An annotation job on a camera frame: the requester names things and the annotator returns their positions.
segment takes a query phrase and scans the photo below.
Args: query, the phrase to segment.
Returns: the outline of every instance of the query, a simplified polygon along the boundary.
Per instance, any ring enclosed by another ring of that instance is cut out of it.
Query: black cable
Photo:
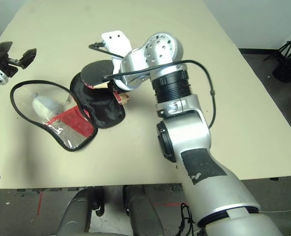
[[[195,60],[173,61],[171,63],[162,64],[162,65],[156,65],[156,66],[149,67],[149,68],[146,68],[146,69],[143,69],[143,70],[136,70],[136,71],[118,73],[118,74],[113,74],[113,75],[105,75],[104,76],[104,81],[106,82],[106,81],[109,81],[110,79],[114,79],[114,78],[119,77],[119,76],[134,75],[134,74],[144,73],[144,72],[148,72],[148,71],[155,70],[155,69],[160,69],[160,68],[163,68],[163,67],[168,67],[168,66],[178,65],[178,64],[184,64],[184,63],[193,63],[193,64],[199,66],[204,71],[204,73],[205,73],[205,75],[206,75],[206,77],[208,79],[208,82],[209,82],[209,85],[210,85],[210,95],[212,97],[212,103],[213,103],[213,116],[212,116],[212,120],[211,120],[211,122],[209,124],[209,128],[211,128],[212,125],[214,124],[215,116],[216,116],[215,91],[214,91],[213,83],[212,83],[212,80],[211,80],[211,77],[210,77],[210,74],[209,74],[208,70],[201,63],[199,63],[199,62],[197,62]]]
[[[187,210],[188,217],[185,217],[184,209]],[[181,233],[184,231],[186,220],[187,220],[187,223],[189,224],[189,229],[185,236],[189,236],[190,233],[192,236],[194,236],[194,221],[193,221],[193,217],[192,217],[189,206],[185,203],[181,203],[180,211],[181,211],[181,223],[179,226],[179,231],[176,234],[176,236],[180,236]]]
[[[106,54],[109,54],[109,55],[112,55],[112,56],[115,56],[115,57],[118,57],[118,58],[121,58],[121,59],[124,58],[124,57],[121,56],[121,55],[114,54],[114,53],[111,53],[111,52],[106,51],[106,50],[103,50],[103,49],[99,49],[99,47],[103,47],[103,46],[104,46],[104,43],[94,43],[94,44],[89,45],[88,47],[89,47],[90,49],[95,50],[95,51],[99,51],[99,52],[102,52],[102,53],[106,53]]]

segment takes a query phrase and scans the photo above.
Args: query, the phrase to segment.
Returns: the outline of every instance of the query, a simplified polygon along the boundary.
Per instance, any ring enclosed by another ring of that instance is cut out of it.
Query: white wall
[[[277,49],[291,35],[291,0],[204,0],[238,48]]]
[[[0,0],[0,35],[26,1],[30,0]]]

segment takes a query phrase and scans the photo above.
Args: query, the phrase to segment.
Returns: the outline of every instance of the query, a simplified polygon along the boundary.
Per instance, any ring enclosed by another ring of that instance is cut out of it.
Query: beige tabletop
[[[157,140],[155,98],[149,81],[129,93],[126,118],[99,129],[76,152],[23,120],[9,92],[26,80],[69,87],[88,63],[110,59],[88,48],[103,32],[121,30],[133,48],[167,31],[184,46],[184,59],[209,70],[217,118],[211,128],[213,156],[240,179],[291,175],[291,127],[236,46],[201,0],[37,0],[23,6],[0,42],[13,41],[12,58],[37,48],[34,62],[0,86],[0,188],[44,188],[179,182]],[[188,65],[190,83],[209,122],[212,103],[201,69]]]

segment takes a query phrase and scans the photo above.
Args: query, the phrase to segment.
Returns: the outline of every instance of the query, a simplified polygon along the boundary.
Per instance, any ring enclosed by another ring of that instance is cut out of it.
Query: black pouch
[[[83,109],[89,112],[99,128],[108,128],[125,118],[125,110],[111,91],[106,88],[90,89],[82,81],[81,73],[72,79],[70,90],[77,97]]]
[[[46,130],[66,150],[76,151],[97,134],[98,127],[67,88],[50,81],[15,85],[10,93],[15,111]]]

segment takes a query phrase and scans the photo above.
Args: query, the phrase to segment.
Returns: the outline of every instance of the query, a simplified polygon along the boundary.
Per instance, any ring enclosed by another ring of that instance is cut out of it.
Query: black tape
[[[206,148],[191,149],[181,153],[188,176],[193,184],[215,176],[226,176],[225,171],[212,159]]]

